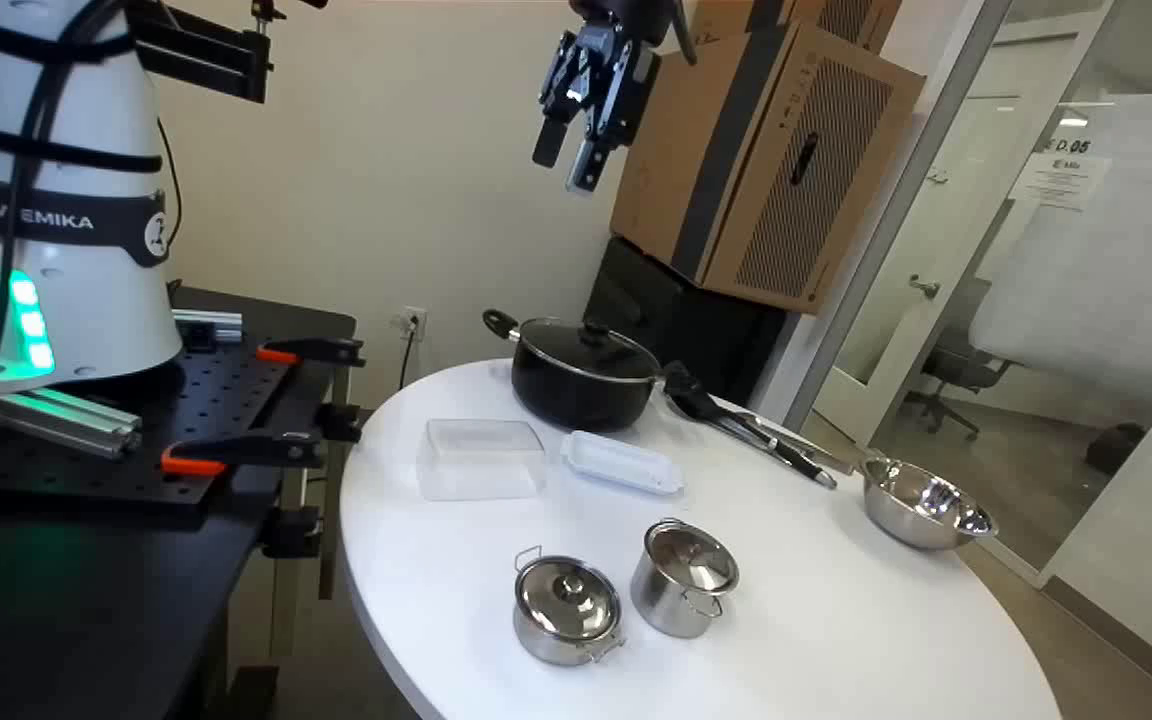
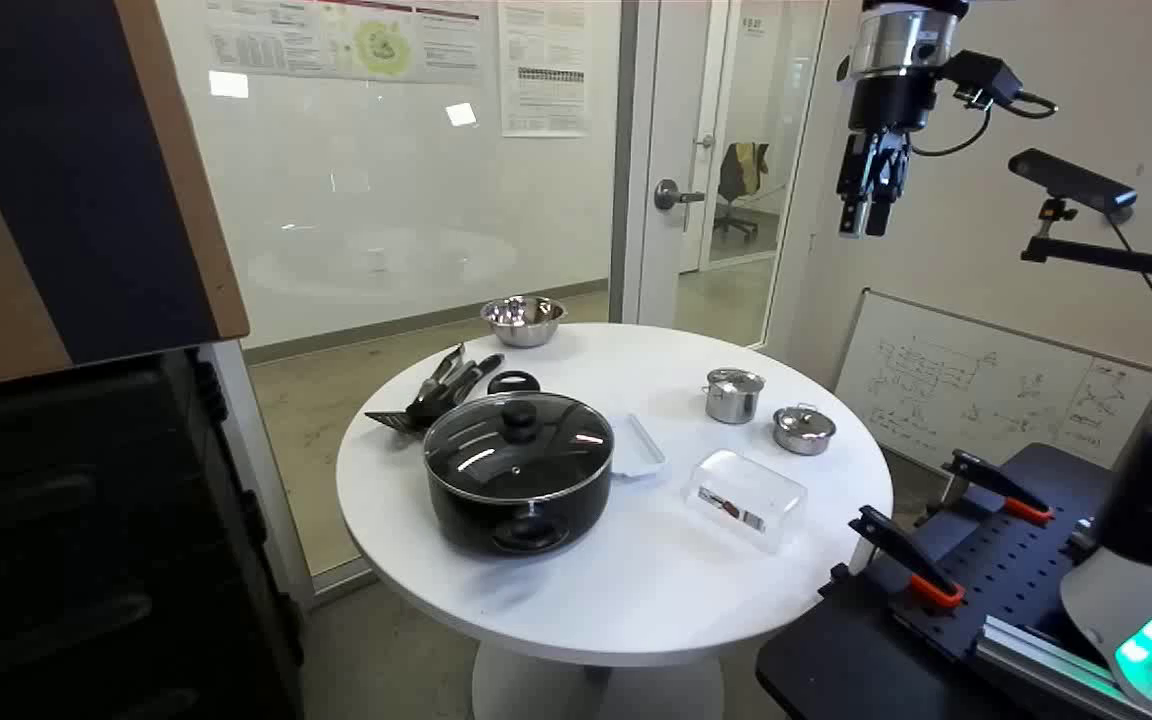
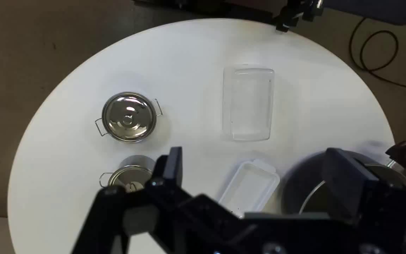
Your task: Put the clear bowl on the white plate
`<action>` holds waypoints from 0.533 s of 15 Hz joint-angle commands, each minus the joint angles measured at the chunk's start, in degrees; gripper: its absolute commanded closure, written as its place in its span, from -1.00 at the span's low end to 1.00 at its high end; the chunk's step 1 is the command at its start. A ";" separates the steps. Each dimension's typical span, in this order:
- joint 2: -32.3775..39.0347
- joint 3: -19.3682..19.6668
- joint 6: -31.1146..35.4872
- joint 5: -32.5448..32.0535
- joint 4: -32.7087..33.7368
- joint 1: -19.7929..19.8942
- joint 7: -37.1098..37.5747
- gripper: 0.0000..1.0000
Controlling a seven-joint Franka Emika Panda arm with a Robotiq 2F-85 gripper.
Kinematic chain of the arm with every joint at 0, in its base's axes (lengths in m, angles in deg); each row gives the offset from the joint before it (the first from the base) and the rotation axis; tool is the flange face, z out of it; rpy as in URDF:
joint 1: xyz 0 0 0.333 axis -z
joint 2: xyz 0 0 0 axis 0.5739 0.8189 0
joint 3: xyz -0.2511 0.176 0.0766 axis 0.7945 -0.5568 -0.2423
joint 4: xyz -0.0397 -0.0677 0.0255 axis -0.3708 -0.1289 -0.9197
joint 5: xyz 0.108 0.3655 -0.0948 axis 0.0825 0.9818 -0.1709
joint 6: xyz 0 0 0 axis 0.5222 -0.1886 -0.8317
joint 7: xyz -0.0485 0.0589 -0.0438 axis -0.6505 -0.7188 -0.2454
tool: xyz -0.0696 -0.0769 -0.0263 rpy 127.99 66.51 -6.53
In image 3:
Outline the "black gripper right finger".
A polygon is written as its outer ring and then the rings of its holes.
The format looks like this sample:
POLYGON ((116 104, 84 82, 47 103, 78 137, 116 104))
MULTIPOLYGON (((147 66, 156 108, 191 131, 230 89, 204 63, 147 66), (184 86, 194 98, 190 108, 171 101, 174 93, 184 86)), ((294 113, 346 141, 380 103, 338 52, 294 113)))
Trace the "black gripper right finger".
POLYGON ((377 162, 340 148, 321 156, 321 182, 339 217, 250 214, 247 254, 406 254, 406 185, 377 162))

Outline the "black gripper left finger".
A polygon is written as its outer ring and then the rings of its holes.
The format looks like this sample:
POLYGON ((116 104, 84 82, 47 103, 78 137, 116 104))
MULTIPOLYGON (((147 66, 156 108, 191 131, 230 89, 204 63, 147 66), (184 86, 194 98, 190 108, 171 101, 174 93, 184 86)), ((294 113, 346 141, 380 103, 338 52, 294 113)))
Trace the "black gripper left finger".
POLYGON ((183 151, 171 146, 140 190, 98 190, 71 254, 128 254, 137 234, 147 234, 166 254, 240 254, 232 241, 236 217, 208 196, 183 190, 181 173, 183 151))

